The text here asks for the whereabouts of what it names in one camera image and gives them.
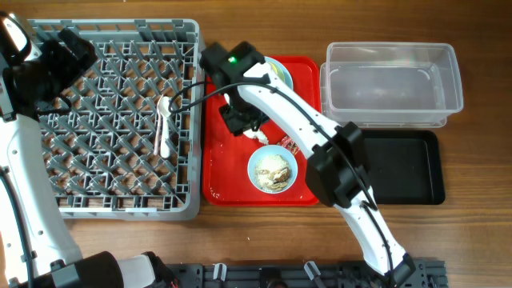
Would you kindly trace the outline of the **white napkin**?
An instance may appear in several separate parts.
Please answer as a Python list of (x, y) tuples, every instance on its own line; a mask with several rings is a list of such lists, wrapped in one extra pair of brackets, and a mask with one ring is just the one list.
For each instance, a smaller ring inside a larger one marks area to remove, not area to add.
[(249, 129), (244, 131), (243, 134), (250, 139), (258, 140), (263, 145), (269, 144), (268, 137), (261, 130), (253, 131), (252, 129)]

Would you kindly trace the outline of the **red candy wrapper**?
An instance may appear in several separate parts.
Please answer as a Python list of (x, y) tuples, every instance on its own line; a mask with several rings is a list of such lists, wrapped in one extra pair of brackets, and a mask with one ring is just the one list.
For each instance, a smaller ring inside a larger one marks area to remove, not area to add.
[(290, 136), (283, 137), (279, 142), (278, 145), (287, 149), (289, 152), (292, 153), (292, 155), (296, 155), (300, 149), (298, 148), (298, 145), (295, 143), (295, 141)]

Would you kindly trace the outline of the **light blue food bowl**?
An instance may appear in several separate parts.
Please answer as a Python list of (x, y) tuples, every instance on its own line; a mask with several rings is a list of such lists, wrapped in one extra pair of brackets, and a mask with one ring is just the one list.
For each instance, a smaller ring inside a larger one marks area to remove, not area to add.
[[(265, 156), (270, 155), (270, 154), (279, 154), (279, 155), (283, 156), (284, 159), (288, 161), (288, 163), (290, 164), (290, 168), (291, 168), (291, 177), (290, 177), (288, 186), (284, 190), (281, 190), (277, 193), (269, 193), (269, 192), (262, 190), (259, 187), (259, 185), (257, 184), (256, 177), (254, 175), (254, 170), (255, 170), (257, 163), (262, 158), (264, 158)], [(295, 159), (295, 156), (293, 156), (292, 153), (289, 152), (287, 149), (285, 149), (281, 146), (277, 146), (277, 145), (268, 145), (268, 146), (263, 146), (263, 147), (257, 149), (250, 156), (250, 160), (248, 161), (248, 164), (247, 164), (247, 173), (248, 173), (249, 179), (250, 179), (251, 183), (253, 184), (253, 186), (256, 187), (258, 190), (260, 190), (261, 192), (266, 193), (266, 194), (281, 194), (284, 191), (287, 191), (289, 188), (291, 188), (292, 185), (295, 183), (295, 180), (297, 179), (297, 176), (298, 176), (298, 164)]]

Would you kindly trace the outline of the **white plastic spoon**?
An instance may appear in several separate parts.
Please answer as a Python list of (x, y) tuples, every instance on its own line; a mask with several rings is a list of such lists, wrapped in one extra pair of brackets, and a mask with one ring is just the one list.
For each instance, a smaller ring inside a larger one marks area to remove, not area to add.
[(170, 156), (170, 148), (166, 144), (166, 141), (170, 139), (170, 130), (168, 120), (170, 119), (171, 112), (169, 111), (170, 98), (162, 96), (158, 103), (158, 112), (160, 114), (160, 120), (162, 124), (162, 132), (160, 138), (160, 155), (162, 158), (168, 158)]

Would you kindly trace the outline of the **pink plastic fork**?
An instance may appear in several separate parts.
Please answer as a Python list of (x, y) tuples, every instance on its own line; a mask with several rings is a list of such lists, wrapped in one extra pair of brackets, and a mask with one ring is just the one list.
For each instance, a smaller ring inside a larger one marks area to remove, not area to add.
[(156, 133), (154, 138), (154, 152), (153, 155), (158, 155), (160, 151), (160, 138), (161, 138), (161, 127), (162, 127), (162, 120), (161, 120), (161, 112), (160, 112), (160, 105), (161, 101), (163, 99), (163, 96), (160, 97), (160, 99), (157, 102), (156, 108)]

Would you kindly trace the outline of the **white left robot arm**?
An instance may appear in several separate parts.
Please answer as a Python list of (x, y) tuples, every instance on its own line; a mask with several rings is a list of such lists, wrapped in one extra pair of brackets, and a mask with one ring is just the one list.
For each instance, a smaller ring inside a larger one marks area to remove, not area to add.
[(94, 45), (64, 28), (36, 47), (1, 13), (1, 236), (11, 287), (178, 287), (152, 252), (84, 258), (63, 221), (42, 154), (38, 105), (51, 104), (97, 61)]

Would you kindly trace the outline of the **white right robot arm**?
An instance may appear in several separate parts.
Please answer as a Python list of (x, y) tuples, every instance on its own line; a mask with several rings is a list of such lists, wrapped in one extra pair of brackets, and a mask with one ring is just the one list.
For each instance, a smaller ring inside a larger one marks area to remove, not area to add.
[(232, 50), (219, 43), (202, 52), (200, 67), (229, 102), (220, 114), (234, 136), (273, 121), (307, 160), (306, 185), (324, 205), (338, 209), (362, 248), (363, 258), (391, 287), (415, 271), (412, 257), (390, 232), (374, 199), (362, 131), (322, 115), (298, 96), (248, 42)]

